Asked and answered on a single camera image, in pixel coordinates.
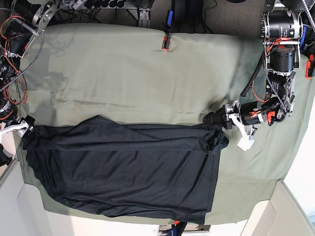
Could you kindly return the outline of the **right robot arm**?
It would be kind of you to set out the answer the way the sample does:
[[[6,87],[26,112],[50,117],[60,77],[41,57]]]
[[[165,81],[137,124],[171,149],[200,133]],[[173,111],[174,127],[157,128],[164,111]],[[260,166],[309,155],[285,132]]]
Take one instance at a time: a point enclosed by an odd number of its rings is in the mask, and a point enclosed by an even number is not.
[[[16,132],[23,137],[32,132],[34,119],[21,117],[18,107],[27,100],[28,87],[24,74],[34,62],[23,70],[20,62],[37,37],[41,38],[39,47],[43,48],[45,28],[57,6],[51,0],[37,4],[13,0],[8,11],[10,16],[0,26],[0,121],[5,123],[0,133]]]

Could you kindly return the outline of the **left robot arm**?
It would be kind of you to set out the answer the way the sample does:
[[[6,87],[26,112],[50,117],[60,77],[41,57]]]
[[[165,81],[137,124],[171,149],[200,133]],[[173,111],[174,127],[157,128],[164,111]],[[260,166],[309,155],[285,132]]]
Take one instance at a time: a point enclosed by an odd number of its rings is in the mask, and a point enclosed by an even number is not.
[[[282,122],[293,112],[295,94],[295,69],[300,67],[301,47],[304,34],[302,14],[305,13],[315,26],[311,15],[313,0],[275,0],[261,17],[263,52],[249,82],[241,92],[245,97],[253,91],[254,102],[240,104],[234,100],[215,113],[203,118],[205,125],[220,125],[231,129],[240,122],[243,126]],[[260,70],[266,77],[265,95],[254,92],[254,81]]]

